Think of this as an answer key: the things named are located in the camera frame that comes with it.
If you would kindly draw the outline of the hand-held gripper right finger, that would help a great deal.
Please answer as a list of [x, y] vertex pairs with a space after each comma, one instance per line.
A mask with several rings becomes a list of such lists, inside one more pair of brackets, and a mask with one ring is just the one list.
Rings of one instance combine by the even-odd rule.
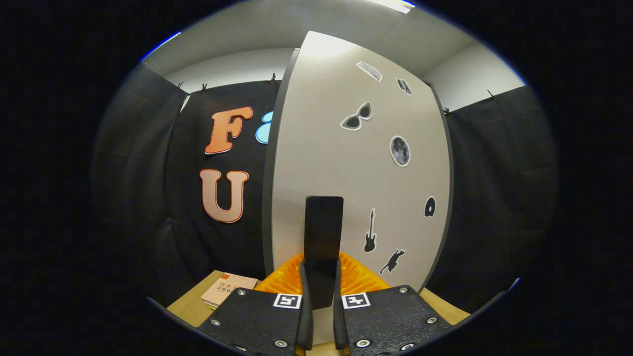
[[389, 286], [346, 253], [338, 268], [334, 338], [346, 356], [403, 356], [452, 328], [411, 286]]

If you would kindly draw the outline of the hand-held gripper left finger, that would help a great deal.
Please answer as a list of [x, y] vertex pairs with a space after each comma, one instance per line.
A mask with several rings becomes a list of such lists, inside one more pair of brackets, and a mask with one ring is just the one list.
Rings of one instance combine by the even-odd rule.
[[304, 255], [283, 263], [253, 289], [236, 288], [197, 329], [247, 356], [303, 356], [314, 318]]

